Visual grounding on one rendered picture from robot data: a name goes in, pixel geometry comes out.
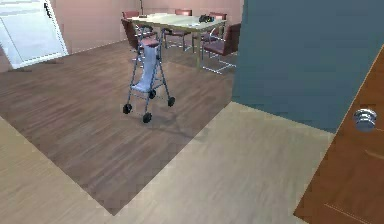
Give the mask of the pale dining table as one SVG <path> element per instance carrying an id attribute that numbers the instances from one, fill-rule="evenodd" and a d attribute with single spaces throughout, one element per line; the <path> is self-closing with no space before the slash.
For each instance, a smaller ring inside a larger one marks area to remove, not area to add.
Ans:
<path id="1" fill-rule="evenodd" d="M 148 25 L 160 29 L 159 43 L 163 45 L 164 29 L 175 29 L 191 32 L 195 36 L 200 36 L 203 32 L 211 31 L 214 28 L 224 26 L 225 20 L 215 20 L 208 23 L 200 23 L 198 16 L 176 15 L 169 13 L 148 14 L 146 18 L 129 18 L 134 24 Z"/>

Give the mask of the blue wheeled walker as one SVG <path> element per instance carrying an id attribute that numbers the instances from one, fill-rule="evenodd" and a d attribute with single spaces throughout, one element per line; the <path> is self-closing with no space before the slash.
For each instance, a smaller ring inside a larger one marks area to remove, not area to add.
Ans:
<path id="1" fill-rule="evenodd" d="M 161 45 L 156 47 L 145 46 L 144 55 L 141 60 L 136 60 L 133 68 L 132 79 L 129 85 L 128 98 L 123 106 L 123 113 L 129 114 L 133 106 L 130 103 L 131 96 L 142 98 L 146 101 L 145 109 L 142 117 L 144 123 L 149 123 L 152 114 L 148 111 L 150 99 L 156 97 L 156 89 L 163 86 L 166 91 L 167 103 L 169 107 L 175 104 L 176 99 L 170 95 L 162 67 Z"/>

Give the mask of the brown wooden room door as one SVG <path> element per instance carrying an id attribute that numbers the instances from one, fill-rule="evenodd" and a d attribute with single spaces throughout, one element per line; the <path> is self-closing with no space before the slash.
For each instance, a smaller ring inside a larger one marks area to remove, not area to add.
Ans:
<path id="1" fill-rule="evenodd" d="M 363 108 L 377 114 L 370 132 L 355 127 Z M 294 215 L 307 224 L 384 224 L 384 45 Z"/>

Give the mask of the silver round door knob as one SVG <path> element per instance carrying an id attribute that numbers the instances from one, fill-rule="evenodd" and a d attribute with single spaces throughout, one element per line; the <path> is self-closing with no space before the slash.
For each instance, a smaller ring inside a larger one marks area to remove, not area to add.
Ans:
<path id="1" fill-rule="evenodd" d="M 367 108 L 357 110 L 353 115 L 355 127 L 361 132 L 370 132 L 375 128 L 377 114 Z"/>

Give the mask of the white room door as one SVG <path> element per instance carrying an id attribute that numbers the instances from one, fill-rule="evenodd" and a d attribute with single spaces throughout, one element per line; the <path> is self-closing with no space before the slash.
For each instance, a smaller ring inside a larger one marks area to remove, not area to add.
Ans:
<path id="1" fill-rule="evenodd" d="M 0 46 L 13 69 L 68 54 L 50 0 L 0 0 Z"/>

